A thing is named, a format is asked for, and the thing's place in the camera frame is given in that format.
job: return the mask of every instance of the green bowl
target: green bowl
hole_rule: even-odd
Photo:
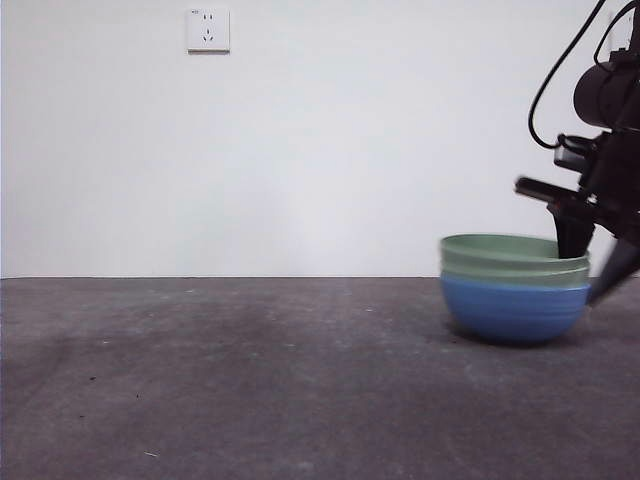
[[[469,234],[440,243],[442,272],[491,283],[570,287],[589,282],[589,256],[558,258],[557,243],[513,235]]]
[[[472,268],[443,268],[449,277],[502,285],[528,285],[537,287],[581,287],[589,283],[589,267],[564,272],[527,272],[520,270],[489,270]]]

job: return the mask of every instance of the blue bowl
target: blue bowl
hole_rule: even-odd
[[[492,341],[539,343],[566,332],[584,311],[589,285],[535,287],[440,277],[456,320]]]

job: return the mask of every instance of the concrete floor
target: concrete floor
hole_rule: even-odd
[[[538,348],[434,280],[2,283],[3,480],[640,478],[640,283]]]

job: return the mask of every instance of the stacked bowls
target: stacked bowls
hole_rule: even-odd
[[[453,316],[494,341],[551,340],[580,318],[589,257],[560,259],[551,240],[456,235],[440,243],[440,282]]]

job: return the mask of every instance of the bowl rim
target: bowl rim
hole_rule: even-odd
[[[491,282],[483,282],[478,280],[468,280],[466,278],[458,278],[456,276],[451,275],[440,275],[440,281],[454,283],[461,286],[469,286],[469,287],[481,287],[485,290],[499,290],[499,291],[507,291],[507,292],[578,292],[585,291],[591,289],[591,284],[587,283],[585,285],[577,285],[570,287],[548,287],[542,285],[517,285],[510,283],[491,283]]]
[[[537,240],[537,241],[546,242],[552,245],[557,245],[557,242],[554,240],[550,240],[548,238],[542,238],[542,237],[528,236],[528,235],[509,235],[509,234],[503,234],[503,233],[460,233],[456,235],[449,235],[447,237],[443,237],[442,239],[440,239],[440,248],[442,250],[449,251],[452,253],[473,256],[474,258],[480,258],[483,260],[508,260],[516,263],[562,264],[562,263],[579,262],[584,260],[588,261],[590,258],[589,252],[587,252],[582,257],[572,257],[572,258],[531,257],[531,256],[527,257],[523,255],[502,253],[502,252],[491,252],[491,254],[487,255],[485,250],[481,250],[478,248],[461,247],[459,245],[451,245],[448,243],[453,239],[469,238],[469,237],[515,238],[515,239],[523,239],[523,240]]]
[[[534,278],[542,278],[542,277],[557,277],[560,275],[578,275],[580,273],[587,272],[591,270],[590,267],[584,266],[579,268],[572,268],[569,270],[552,270],[552,271],[536,271],[536,270],[500,270],[500,269],[456,269],[455,266],[443,266],[441,268],[442,272],[452,272],[460,275],[478,275],[480,278],[484,277],[512,277],[512,278],[524,278],[524,277],[534,277]]]

